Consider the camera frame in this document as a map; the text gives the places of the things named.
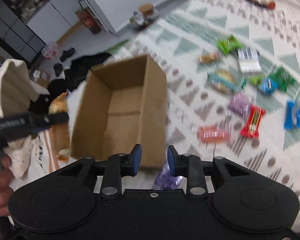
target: blue candy wrapper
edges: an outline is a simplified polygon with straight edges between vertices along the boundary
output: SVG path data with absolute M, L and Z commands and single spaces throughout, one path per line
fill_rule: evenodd
M 171 175 L 168 162 L 164 163 L 162 171 L 156 178 L 153 189 L 176 189 L 179 187 L 183 177 L 173 177 Z
M 300 106 L 297 102 L 287 101 L 284 128 L 286 130 L 300 129 Z
M 277 88 L 278 84 L 268 77 L 264 78 L 261 81 L 261 84 L 258 85 L 258 90 L 266 96 L 271 95 L 273 92 L 276 91 Z

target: wooden trim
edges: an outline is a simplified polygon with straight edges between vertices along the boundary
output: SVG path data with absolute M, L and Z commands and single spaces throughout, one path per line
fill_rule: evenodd
M 72 34 L 75 33 L 82 25 L 83 25 L 82 22 L 78 21 L 65 34 L 63 34 L 63 36 L 59 38 L 56 43 L 62 45 L 62 43 L 65 42 L 67 38 L 72 36 Z

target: screw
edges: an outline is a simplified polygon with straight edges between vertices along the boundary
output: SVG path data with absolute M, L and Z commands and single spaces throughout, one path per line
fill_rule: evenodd
M 102 193 L 105 195 L 114 195 L 117 193 L 117 189 L 115 187 L 105 187 L 102 189 Z
M 206 193 L 206 190 L 203 187 L 193 187 L 190 189 L 192 195 L 203 195 Z
M 159 194 L 158 193 L 150 193 L 150 197 L 158 197 Z

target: black robotic gripper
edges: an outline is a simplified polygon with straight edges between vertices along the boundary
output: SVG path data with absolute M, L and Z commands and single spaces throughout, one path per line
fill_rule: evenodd
M 173 176 L 187 178 L 177 190 L 127 189 L 141 145 L 107 161 L 80 159 L 17 190 L 9 201 L 17 240 L 296 240 L 290 230 L 299 201 L 288 187 L 223 157 L 201 161 L 168 147 Z M 103 176 L 100 193 L 93 193 Z M 208 193 L 211 176 L 215 193 Z

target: open brown box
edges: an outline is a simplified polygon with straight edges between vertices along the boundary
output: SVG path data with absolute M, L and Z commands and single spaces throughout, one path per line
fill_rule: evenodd
M 166 76 L 149 55 L 91 69 L 72 135 L 74 158 L 107 160 L 142 145 L 143 167 L 165 160 Z

